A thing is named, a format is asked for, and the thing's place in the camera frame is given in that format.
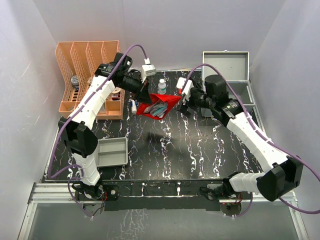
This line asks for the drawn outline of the white bottle white cap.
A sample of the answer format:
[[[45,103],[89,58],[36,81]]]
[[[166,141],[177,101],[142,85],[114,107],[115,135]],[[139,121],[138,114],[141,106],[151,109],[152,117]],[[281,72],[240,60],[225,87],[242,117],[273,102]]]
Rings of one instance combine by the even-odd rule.
[[[166,94],[166,89],[167,89],[167,84],[164,79],[160,79],[158,83],[158,90],[157,93],[160,95],[165,95]]]

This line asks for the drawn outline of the red first aid kit pouch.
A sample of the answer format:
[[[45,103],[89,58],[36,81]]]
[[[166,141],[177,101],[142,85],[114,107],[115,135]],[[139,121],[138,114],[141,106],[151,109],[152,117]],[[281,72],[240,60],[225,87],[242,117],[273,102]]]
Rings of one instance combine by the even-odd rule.
[[[181,96],[168,94],[150,94],[151,103],[141,103],[137,115],[143,115],[154,120],[162,120],[181,100]]]

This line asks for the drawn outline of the grey plastic divided tray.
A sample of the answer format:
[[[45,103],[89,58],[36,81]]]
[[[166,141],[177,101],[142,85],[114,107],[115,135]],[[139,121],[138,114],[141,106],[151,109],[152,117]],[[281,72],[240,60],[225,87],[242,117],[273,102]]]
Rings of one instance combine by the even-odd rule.
[[[97,145],[98,168],[128,164],[128,139],[126,137],[99,139]]]

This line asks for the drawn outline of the gauze pack clear wrapper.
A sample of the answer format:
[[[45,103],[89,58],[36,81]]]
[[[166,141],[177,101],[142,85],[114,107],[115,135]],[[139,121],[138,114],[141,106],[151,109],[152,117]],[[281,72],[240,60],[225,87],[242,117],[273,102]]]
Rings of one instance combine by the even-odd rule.
[[[151,112],[154,112],[154,111],[156,111],[157,109],[162,108],[162,107],[163,107],[162,102],[161,102],[161,101],[157,101],[157,102],[155,102],[154,104],[147,106],[147,107],[144,109],[143,113],[144,113],[144,114],[150,114]]]

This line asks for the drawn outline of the white teal sachet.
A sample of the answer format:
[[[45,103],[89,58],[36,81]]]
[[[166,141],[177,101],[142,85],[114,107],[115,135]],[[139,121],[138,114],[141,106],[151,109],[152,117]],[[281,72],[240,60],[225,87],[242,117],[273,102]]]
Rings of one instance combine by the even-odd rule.
[[[167,109],[168,109],[168,104],[165,102],[165,103],[163,103],[163,107],[152,112],[152,116],[158,117],[158,118],[163,118],[163,116],[167,112]]]

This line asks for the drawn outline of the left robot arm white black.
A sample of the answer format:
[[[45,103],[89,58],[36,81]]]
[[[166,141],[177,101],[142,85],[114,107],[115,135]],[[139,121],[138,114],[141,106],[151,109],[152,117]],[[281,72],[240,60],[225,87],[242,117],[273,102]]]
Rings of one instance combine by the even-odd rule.
[[[131,57],[118,52],[112,62],[100,64],[79,105],[67,118],[61,117],[58,123],[61,140],[71,152],[80,170],[80,184],[76,191],[93,200],[101,198],[104,189],[98,184],[100,180],[96,165],[98,139],[92,132],[102,105],[116,88],[129,91],[134,100],[140,103],[152,102],[147,78],[156,74],[155,66],[146,58],[140,76],[134,78],[129,70],[132,63]]]

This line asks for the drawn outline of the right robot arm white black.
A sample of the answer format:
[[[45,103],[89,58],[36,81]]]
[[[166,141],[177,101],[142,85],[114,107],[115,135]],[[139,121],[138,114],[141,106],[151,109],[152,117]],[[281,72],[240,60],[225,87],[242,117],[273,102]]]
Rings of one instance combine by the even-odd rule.
[[[221,186],[211,190],[216,197],[235,198],[240,192],[262,194],[273,202],[301,182],[303,164],[272,146],[272,141],[252,121],[240,102],[229,97],[225,80],[217,74],[205,78],[204,87],[194,80],[180,77],[176,88],[182,96],[179,111],[190,117],[188,109],[208,109],[214,118],[235,134],[254,155],[261,173],[235,172],[223,179]]]

